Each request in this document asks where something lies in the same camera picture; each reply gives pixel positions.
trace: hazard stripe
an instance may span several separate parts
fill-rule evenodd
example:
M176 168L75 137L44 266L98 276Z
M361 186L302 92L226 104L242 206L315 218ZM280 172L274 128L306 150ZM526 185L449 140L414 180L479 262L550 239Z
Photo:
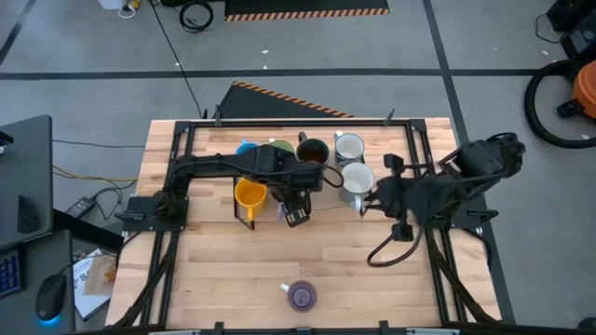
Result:
M315 11L296 11L281 13L253 13L228 15L225 21L245 21L245 20L280 20L280 19L309 19L309 18L334 18L351 17L363 15L388 15L389 8L366 8L366 9L336 9L336 10L315 10Z
M270 89L266 89L266 88L262 88L262 87L258 87L255 85L251 85L245 82L241 82L241 81L235 81L232 83L232 86L235 87L243 87L249 90L253 90L257 93L261 93L261 94L265 94L268 95L272 98L278 98L287 102L291 102L291 103L295 103L295 104L299 104L308 108L312 108L312 109L316 109L318 111L321 111L323 113L326 114L333 114L335 116L340 116L340 117L354 117L351 114L347 114L344 112L340 112L337 110L334 110L333 108L329 108L329 107L325 107L325 106L321 106L319 104L313 103L313 102L309 102L306 100L302 100L302 99L298 99L298 98L294 98L292 96L289 96L287 94L283 94L283 93L278 93L276 91L272 91Z

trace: yellow mug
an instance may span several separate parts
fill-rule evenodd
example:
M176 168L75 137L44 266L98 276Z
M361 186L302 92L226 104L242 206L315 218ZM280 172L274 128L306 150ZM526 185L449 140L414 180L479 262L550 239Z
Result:
M234 197L248 210L249 220L254 221L254 217L267 205L267 187L258 182L242 179L236 185Z

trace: keyboard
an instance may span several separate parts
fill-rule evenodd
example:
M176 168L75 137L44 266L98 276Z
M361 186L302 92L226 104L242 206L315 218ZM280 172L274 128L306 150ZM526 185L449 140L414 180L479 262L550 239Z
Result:
M20 247L0 250L0 298L25 289Z

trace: blue mug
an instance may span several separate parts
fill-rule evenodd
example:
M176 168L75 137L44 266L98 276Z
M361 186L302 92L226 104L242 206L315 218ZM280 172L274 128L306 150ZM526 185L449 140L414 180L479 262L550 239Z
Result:
M254 149L258 147L259 144L247 142L245 139L242 139L242 144L236 149L236 154L244 154L250 149Z

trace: brown mug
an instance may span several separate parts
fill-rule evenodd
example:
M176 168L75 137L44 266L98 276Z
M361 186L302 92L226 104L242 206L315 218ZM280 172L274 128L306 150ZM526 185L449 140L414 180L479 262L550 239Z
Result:
M318 139L309 139L301 131L298 134L298 148L296 148L296 158L303 162L315 162L327 164L329 162L329 147L324 141Z

